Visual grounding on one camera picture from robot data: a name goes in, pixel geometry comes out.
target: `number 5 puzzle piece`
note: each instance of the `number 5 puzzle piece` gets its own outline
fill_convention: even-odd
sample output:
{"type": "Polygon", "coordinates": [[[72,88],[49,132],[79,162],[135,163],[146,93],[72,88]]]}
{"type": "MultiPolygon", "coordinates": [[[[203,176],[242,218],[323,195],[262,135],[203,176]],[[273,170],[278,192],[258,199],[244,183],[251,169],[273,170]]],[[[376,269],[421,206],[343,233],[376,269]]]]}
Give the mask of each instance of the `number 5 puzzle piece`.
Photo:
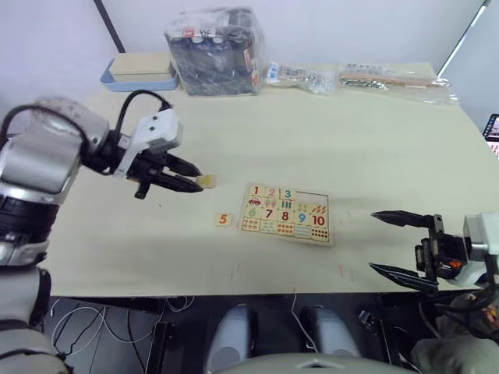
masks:
{"type": "Polygon", "coordinates": [[[232,215],[228,213],[217,213],[215,215],[215,226],[230,226],[232,224],[232,215]]]}

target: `floor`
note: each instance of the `floor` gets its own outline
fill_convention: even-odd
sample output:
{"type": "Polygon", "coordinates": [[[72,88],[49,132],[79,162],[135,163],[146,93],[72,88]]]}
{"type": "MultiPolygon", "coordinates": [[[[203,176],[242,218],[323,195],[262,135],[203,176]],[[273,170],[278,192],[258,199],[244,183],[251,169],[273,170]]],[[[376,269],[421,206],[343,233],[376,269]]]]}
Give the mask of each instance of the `floor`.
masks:
{"type": "MultiPolygon", "coordinates": [[[[167,350],[163,373],[167,374],[201,374],[207,348],[214,335],[218,322],[223,315],[239,303],[247,303],[258,315],[258,337],[255,340],[254,354],[266,355],[280,352],[298,352],[303,349],[303,336],[296,321],[292,318],[290,308],[294,295],[252,295],[252,296],[207,296],[197,297],[192,306],[183,312],[174,313],[165,310],[163,321],[175,324],[174,344],[167,350]]],[[[375,308],[378,296],[376,294],[312,294],[299,295],[295,311],[304,306],[323,305],[333,309],[346,322],[356,340],[363,357],[382,361],[379,340],[368,332],[357,319],[359,312],[375,308]]],[[[51,300],[54,305],[57,299],[51,300]]],[[[170,299],[174,305],[182,304],[183,299],[170,299]]],[[[44,331],[48,336],[58,321],[76,306],[101,309],[103,305],[82,302],[73,299],[60,299],[48,313],[44,321],[44,331]]],[[[119,307],[108,308],[106,321],[118,338],[129,340],[126,327],[127,309],[119,307]]],[[[419,322],[417,311],[403,310],[392,312],[396,323],[403,326],[415,337],[425,337],[427,332],[419,322]]],[[[71,343],[78,334],[96,316],[91,309],[75,312],[63,329],[57,342],[60,351],[68,352],[71,343]]],[[[151,332],[158,314],[132,310],[130,326],[133,338],[139,339],[151,332]]],[[[75,354],[70,355],[66,362],[75,368],[75,373],[141,373],[138,359],[131,344],[125,344],[114,338],[106,329],[98,332],[96,339],[88,347],[79,351],[98,331],[100,319],[96,319],[74,344],[75,354]]],[[[151,338],[147,337],[137,343],[137,349],[144,362],[147,362],[151,338]]]]}

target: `packaged item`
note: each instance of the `packaged item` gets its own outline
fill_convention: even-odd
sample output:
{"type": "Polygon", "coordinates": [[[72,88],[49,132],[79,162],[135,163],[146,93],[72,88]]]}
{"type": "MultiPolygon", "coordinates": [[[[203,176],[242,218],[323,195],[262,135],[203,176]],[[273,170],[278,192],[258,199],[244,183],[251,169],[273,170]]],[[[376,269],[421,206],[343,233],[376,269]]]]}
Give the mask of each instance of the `packaged item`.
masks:
{"type": "Polygon", "coordinates": [[[331,70],[300,69],[271,63],[265,82],[271,86],[297,86],[313,94],[329,95],[335,87],[335,74],[331,70]]]}
{"type": "Polygon", "coordinates": [[[424,103],[450,104],[457,101],[451,95],[446,79],[412,72],[387,69],[382,65],[347,64],[338,74],[339,86],[369,90],[411,98],[424,103]]]}
{"type": "Polygon", "coordinates": [[[251,9],[183,12],[167,25],[165,36],[188,94],[258,94],[264,35],[251,9]]]}

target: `white table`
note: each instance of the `white table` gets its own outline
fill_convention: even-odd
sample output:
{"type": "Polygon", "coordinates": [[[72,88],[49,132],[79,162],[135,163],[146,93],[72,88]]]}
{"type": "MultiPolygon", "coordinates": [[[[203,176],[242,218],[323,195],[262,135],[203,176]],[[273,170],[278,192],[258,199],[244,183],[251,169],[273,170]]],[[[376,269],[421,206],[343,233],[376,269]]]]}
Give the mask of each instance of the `white table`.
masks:
{"type": "MultiPolygon", "coordinates": [[[[53,295],[407,291],[368,262],[413,270],[426,231],[371,212],[441,213],[446,231],[461,234],[465,214],[499,210],[497,160],[457,105],[278,88],[258,97],[162,94],[185,125],[173,153],[216,174],[218,187],[151,187],[138,200],[135,183],[82,168],[51,234],[53,295]],[[335,246],[215,227],[217,212],[239,215],[248,182],[329,192],[335,246]]],[[[114,126],[126,96],[102,88],[87,105],[114,126]]],[[[156,109],[154,99],[137,98],[125,132],[156,109]]]]}

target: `cable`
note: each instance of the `cable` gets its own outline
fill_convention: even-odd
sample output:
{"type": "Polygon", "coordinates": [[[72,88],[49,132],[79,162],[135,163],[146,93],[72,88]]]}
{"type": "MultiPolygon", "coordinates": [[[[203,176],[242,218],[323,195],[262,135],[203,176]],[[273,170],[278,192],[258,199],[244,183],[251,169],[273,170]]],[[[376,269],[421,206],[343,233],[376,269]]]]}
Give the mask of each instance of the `cable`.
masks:
{"type": "MultiPolygon", "coordinates": [[[[166,310],[166,303],[163,304],[163,310],[161,311],[159,318],[156,320],[156,323],[160,322],[163,319],[163,315],[165,314],[165,310],[166,310]]],[[[108,330],[108,332],[112,335],[112,337],[114,337],[117,341],[124,343],[124,344],[138,343],[142,340],[147,339],[153,333],[152,331],[150,331],[149,333],[147,333],[146,335],[144,335],[140,339],[125,340],[125,339],[122,339],[121,337],[119,337],[118,335],[116,335],[116,333],[113,330],[111,330],[111,327],[109,327],[107,321],[104,321],[104,325],[105,325],[106,329],[108,330]]]]}
{"type": "Polygon", "coordinates": [[[428,320],[428,318],[424,314],[423,307],[421,306],[421,303],[418,303],[418,310],[419,310],[419,315],[421,316],[421,320],[423,321],[423,323],[425,324],[425,326],[428,328],[428,330],[431,331],[431,333],[435,337],[442,338],[442,336],[440,335],[440,333],[437,331],[437,329],[435,329],[433,327],[433,325],[430,323],[430,321],[428,320]]]}
{"type": "MultiPolygon", "coordinates": [[[[128,330],[128,336],[130,340],[133,341],[132,328],[130,327],[130,309],[126,311],[126,329],[128,330]]],[[[135,352],[135,356],[137,356],[137,360],[139,361],[140,371],[142,372],[142,374],[144,374],[146,372],[146,367],[143,364],[142,358],[140,357],[139,350],[137,349],[135,342],[132,343],[132,348],[135,352]]]]}
{"type": "Polygon", "coordinates": [[[411,368],[413,368],[416,372],[419,374],[424,374],[421,370],[418,369],[416,365],[414,365],[412,362],[410,362],[407,358],[404,357],[402,353],[398,353],[398,356],[400,357],[400,361],[404,362],[405,364],[409,365],[411,368]]]}
{"type": "Polygon", "coordinates": [[[58,348],[57,348],[57,338],[55,338],[55,334],[57,333],[57,329],[59,328],[59,326],[61,325],[62,322],[65,322],[64,325],[62,326],[60,332],[59,332],[59,335],[58,335],[58,338],[61,336],[61,332],[64,330],[64,327],[67,325],[67,321],[69,321],[69,319],[71,318],[71,316],[75,313],[75,312],[78,312],[80,310],[84,310],[84,309],[89,309],[89,310],[93,310],[94,312],[96,312],[100,317],[101,317],[101,325],[99,326],[99,328],[97,329],[97,331],[95,332],[95,335],[88,341],[87,344],[85,344],[83,347],[81,347],[78,351],[74,352],[74,353],[71,353],[71,355],[75,355],[79,352],[81,352],[83,349],[85,349],[86,347],[88,347],[90,345],[90,343],[92,343],[92,341],[94,341],[94,339],[97,337],[98,333],[99,333],[99,330],[102,328],[102,324],[105,324],[105,309],[104,309],[104,315],[102,315],[97,309],[95,309],[94,307],[91,307],[91,306],[80,306],[79,308],[74,308],[73,310],[71,310],[70,312],[67,312],[58,322],[57,324],[55,325],[54,327],[54,331],[52,331],[52,336],[51,336],[51,344],[52,344],[52,347],[54,347],[54,349],[59,352],[60,354],[63,354],[64,356],[66,356],[67,354],[60,351],[58,348]]]}
{"type": "Polygon", "coordinates": [[[54,301],[54,304],[52,304],[52,306],[50,307],[50,317],[54,316],[54,308],[60,301],[61,299],[58,298],[57,300],[54,301]]]}
{"type": "Polygon", "coordinates": [[[312,348],[315,351],[315,353],[319,353],[319,350],[317,349],[317,346],[315,345],[315,341],[313,341],[312,337],[306,332],[305,327],[303,327],[301,321],[299,320],[298,316],[295,313],[296,297],[297,297],[297,295],[295,294],[295,297],[293,298],[293,303],[291,305],[291,314],[295,318],[296,322],[298,323],[298,326],[301,329],[303,335],[305,335],[305,337],[308,339],[308,341],[312,345],[312,348]]]}
{"type": "Polygon", "coordinates": [[[7,133],[9,131],[10,123],[12,122],[14,117],[16,117],[16,115],[18,115],[22,111],[42,111],[44,113],[54,115],[55,117],[58,117],[68,122],[80,134],[81,137],[80,153],[82,155],[82,158],[85,158],[90,143],[82,127],[78,125],[76,122],[74,122],[71,118],[59,113],[58,111],[42,107],[41,105],[36,105],[36,104],[20,105],[18,107],[14,107],[5,115],[2,121],[2,125],[0,127],[0,150],[3,148],[5,143],[7,143],[8,140],[7,133]]]}
{"type": "MultiPolygon", "coordinates": [[[[68,325],[69,320],[71,319],[71,316],[80,307],[80,305],[81,305],[81,303],[77,302],[76,305],[74,306],[74,308],[71,310],[71,312],[68,313],[68,315],[69,315],[68,319],[62,325],[62,328],[60,329],[59,334],[57,335],[57,337],[54,340],[54,343],[52,344],[57,352],[62,353],[59,349],[57,349],[57,342],[59,341],[59,338],[61,337],[62,331],[64,331],[65,327],[68,325]]],[[[54,328],[54,331],[52,332],[52,336],[54,335],[54,332],[57,330],[57,325],[55,327],[56,328],[54,328]]]]}
{"type": "Polygon", "coordinates": [[[118,154],[119,135],[122,131],[123,120],[125,119],[125,114],[126,114],[126,111],[128,110],[128,106],[130,105],[130,103],[132,102],[132,100],[135,97],[137,97],[141,94],[146,94],[146,95],[151,95],[152,97],[156,97],[161,102],[160,111],[163,111],[163,110],[166,110],[166,109],[169,109],[172,107],[170,105],[170,103],[168,103],[162,96],[160,96],[157,93],[152,92],[152,91],[137,90],[137,91],[133,91],[130,95],[128,95],[128,97],[123,102],[123,106],[122,106],[121,110],[119,111],[118,121],[116,121],[114,139],[112,142],[112,154],[115,155],[115,157],[118,154]]]}
{"type": "Polygon", "coordinates": [[[172,305],[171,302],[168,300],[168,298],[165,299],[166,305],[168,305],[168,308],[172,312],[174,312],[174,313],[180,313],[180,312],[183,312],[184,310],[187,310],[194,303],[194,299],[196,298],[196,296],[193,296],[193,298],[189,302],[189,298],[187,296],[182,296],[182,297],[184,298],[184,305],[182,307],[180,307],[180,308],[172,305]]]}
{"type": "MultiPolygon", "coordinates": [[[[105,307],[104,308],[101,308],[101,310],[99,310],[99,313],[102,313],[103,311],[105,310],[105,307]]],[[[76,339],[71,343],[71,345],[69,346],[69,352],[68,352],[68,356],[72,355],[73,354],[73,348],[74,346],[76,345],[76,343],[78,343],[78,340],[80,340],[80,338],[83,336],[83,334],[85,332],[87,332],[88,329],[90,329],[93,325],[94,325],[94,322],[95,320],[99,317],[99,314],[95,313],[95,316],[94,318],[90,321],[90,323],[87,325],[87,327],[85,327],[83,330],[81,330],[80,334],[76,337],[76,339]]],[[[99,328],[97,329],[97,331],[99,331],[100,329],[102,328],[102,322],[101,322],[101,325],[99,326],[99,328]]]]}

